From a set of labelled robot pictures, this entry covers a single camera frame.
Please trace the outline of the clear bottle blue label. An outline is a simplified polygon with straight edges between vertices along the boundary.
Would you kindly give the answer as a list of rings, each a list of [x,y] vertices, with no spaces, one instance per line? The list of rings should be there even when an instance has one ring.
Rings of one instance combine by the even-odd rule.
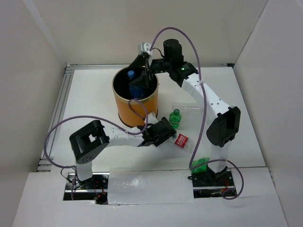
[[[136,78],[136,74],[134,70],[130,70],[127,73],[129,82],[133,82]],[[133,98],[144,99],[146,97],[145,90],[143,87],[138,85],[129,85],[129,91]]]

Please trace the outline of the clear bottle red label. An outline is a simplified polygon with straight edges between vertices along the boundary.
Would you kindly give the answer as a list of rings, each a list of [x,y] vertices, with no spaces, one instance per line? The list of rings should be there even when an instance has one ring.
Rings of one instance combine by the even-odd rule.
[[[169,141],[174,144],[179,149],[187,152],[192,153],[194,150],[194,142],[188,136],[177,132],[175,135],[169,138]]]

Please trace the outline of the small green bottle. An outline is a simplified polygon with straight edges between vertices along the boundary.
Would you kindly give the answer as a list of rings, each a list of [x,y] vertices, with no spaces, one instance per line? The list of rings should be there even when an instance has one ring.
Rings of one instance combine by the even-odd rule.
[[[169,115],[169,122],[173,129],[177,129],[180,125],[182,115],[179,109],[174,109]]]

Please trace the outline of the crushed green plastic bottle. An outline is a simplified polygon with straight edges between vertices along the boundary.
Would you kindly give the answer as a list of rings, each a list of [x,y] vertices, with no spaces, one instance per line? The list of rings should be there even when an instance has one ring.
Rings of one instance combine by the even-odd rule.
[[[193,168],[191,170],[192,174],[198,174],[202,172],[206,172],[207,165],[201,165],[202,163],[208,162],[210,160],[209,157],[203,157],[192,162],[192,167],[198,166],[197,168]]]

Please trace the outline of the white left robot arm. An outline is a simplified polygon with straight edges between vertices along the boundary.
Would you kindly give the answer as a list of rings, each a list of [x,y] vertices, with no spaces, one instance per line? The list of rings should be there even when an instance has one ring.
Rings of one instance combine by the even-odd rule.
[[[161,120],[152,117],[146,126],[139,125],[127,131],[106,127],[100,120],[93,120],[69,138],[76,160],[76,182],[81,189],[92,186],[95,180],[92,161],[107,147],[158,147],[176,134],[165,117]]]

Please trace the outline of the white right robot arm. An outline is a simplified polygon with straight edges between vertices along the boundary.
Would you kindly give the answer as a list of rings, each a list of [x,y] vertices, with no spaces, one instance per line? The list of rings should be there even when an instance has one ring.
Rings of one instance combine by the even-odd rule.
[[[206,179],[209,184],[218,185],[227,171],[229,145],[239,131],[241,111],[238,107],[225,103],[202,80],[201,70],[184,60],[178,40],[164,41],[164,54],[160,59],[152,57],[152,50],[149,43],[139,44],[138,56],[130,67],[144,67],[144,70],[131,79],[129,85],[147,91],[152,86],[155,74],[167,72],[173,81],[203,106],[202,126],[208,124],[206,136],[212,144],[212,157],[206,166]]]

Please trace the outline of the orange cylindrical bin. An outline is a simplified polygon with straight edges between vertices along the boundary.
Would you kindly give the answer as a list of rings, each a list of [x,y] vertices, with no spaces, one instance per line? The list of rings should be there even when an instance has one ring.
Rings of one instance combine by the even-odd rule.
[[[113,77],[112,89],[120,121],[128,127],[135,127],[144,125],[143,119],[146,117],[146,114],[151,112],[156,115],[158,114],[159,79],[156,75],[153,77],[149,88],[144,92],[146,98],[141,99],[140,103],[135,101],[128,103],[133,98],[129,90],[130,79],[127,75],[130,70],[133,70],[136,76],[140,76],[144,68],[126,67],[121,69]]]

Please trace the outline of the clear bottle without label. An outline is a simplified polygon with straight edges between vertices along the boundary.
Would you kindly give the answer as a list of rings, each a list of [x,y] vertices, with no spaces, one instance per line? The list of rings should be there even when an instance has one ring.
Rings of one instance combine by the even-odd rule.
[[[181,114],[202,114],[203,108],[197,103],[173,102],[172,109],[179,109]]]

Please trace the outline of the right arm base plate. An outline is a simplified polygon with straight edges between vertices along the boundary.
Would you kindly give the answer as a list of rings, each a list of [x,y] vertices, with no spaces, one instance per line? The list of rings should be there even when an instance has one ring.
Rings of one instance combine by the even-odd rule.
[[[210,182],[206,172],[191,174],[187,177],[192,181],[194,198],[234,197],[237,194],[231,171],[228,171],[215,183]]]

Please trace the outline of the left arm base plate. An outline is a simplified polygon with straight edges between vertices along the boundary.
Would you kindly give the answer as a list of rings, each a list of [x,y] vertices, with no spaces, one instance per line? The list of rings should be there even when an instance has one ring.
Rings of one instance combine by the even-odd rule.
[[[94,201],[98,205],[107,205],[107,189],[109,172],[95,172],[92,180],[80,183],[76,178],[74,185],[74,173],[69,173],[66,177],[64,187],[64,201]]]

